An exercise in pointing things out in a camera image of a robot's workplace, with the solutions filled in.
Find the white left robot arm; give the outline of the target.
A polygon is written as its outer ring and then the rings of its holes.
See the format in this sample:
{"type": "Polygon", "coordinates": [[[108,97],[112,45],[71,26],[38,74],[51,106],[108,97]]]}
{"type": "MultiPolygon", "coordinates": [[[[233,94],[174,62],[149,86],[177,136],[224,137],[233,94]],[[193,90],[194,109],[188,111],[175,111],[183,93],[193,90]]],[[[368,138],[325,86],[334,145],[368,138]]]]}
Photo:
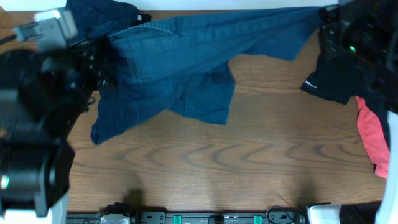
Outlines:
{"type": "Polygon", "coordinates": [[[92,93],[116,86],[105,37],[1,54],[1,222],[65,223],[75,151],[67,138],[92,93]]]}

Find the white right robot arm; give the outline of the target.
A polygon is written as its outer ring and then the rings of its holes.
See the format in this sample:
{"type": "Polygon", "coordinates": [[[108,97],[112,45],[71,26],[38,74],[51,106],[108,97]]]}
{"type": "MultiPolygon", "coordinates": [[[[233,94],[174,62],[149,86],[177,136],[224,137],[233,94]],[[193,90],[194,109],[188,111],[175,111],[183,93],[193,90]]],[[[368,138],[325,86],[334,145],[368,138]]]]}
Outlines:
{"type": "Polygon", "coordinates": [[[397,222],[397,2],[340,1],[320,9],[320,54],[302,90],[358,106],[356,127],[374,173],[386,180],[383,199],[311,205],[308,223],[397,222]]]}

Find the blue shorts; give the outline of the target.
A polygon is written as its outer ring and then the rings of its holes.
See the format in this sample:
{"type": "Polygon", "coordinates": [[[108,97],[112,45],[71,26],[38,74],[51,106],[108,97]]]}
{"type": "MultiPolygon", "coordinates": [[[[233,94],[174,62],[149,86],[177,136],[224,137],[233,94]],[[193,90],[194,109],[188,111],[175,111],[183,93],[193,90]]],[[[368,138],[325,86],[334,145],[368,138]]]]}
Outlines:
{"type": "Polygon", "coordinates": [[[239,54],[293,60],[320,23],[317,7],[178,16],[109,36],[109,69],[91,139],[101,144],[163,110],[225,124],[235,80],[229,61],[239,54]]]}

